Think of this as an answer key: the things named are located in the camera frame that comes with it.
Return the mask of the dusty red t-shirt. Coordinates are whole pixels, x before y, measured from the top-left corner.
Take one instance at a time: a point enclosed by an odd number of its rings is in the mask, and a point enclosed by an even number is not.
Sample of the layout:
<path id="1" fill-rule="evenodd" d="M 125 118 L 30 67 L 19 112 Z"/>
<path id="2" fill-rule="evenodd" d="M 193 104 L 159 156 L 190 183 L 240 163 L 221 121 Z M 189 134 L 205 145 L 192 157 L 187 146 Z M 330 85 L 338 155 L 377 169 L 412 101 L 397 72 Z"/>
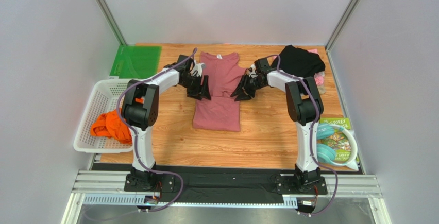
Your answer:
<path id="1" fill-rule="evenodd" d="M 246 69 L 239 66 L 238 53 L 214 55 L 201 52 L 200 62 L 206 65 L 211 100 L 195 101 L 193 128 L 216 131 L 241 131 L 240 103 L 231 97 Z"/>

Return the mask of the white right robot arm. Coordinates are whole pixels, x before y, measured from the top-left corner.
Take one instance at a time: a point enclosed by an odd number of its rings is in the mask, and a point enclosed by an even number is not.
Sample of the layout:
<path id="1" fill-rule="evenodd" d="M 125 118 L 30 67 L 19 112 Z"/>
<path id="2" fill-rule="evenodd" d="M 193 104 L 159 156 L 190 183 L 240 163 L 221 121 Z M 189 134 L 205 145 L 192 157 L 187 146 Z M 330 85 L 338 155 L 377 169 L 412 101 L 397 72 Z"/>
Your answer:
<path id="1" fill-rule="evenodd" d="M 235 101 L 251 100 L 264 87 L 285 92 L 290 119 L 297 131 L 297 161 L 295 177 L 300 186 L 309 186 L 320 180 L 316 159 L 317 123 L 324 107 L 314 77 L 298 77 L 270 65 L 261 58 L 244 73 L 231 97 Z"/>

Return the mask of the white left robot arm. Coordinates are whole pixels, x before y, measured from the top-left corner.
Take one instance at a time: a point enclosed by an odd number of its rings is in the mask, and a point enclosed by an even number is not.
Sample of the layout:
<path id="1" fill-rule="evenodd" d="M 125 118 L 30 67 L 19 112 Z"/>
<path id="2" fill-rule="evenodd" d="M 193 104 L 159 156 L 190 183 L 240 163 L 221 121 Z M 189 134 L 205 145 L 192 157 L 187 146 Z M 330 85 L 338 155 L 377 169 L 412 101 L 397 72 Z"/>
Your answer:
<path id="1" fill-rule="evenodd" d="M 131 80 L 121 94 L 123 101 L 120 118 L 131 132 L 134 160 L 127 176 L 130 184 L 141 182 L 154 186 L 158 171 L 152 148 L 153 126 L 158 119 L 159 97 L 167 89 L 181 85 L 187 96 L 211 100 L 206 65 L 193 56 L 181 55 L 176 63 L 166 65 L 160 72 L 145 79 Z"/>

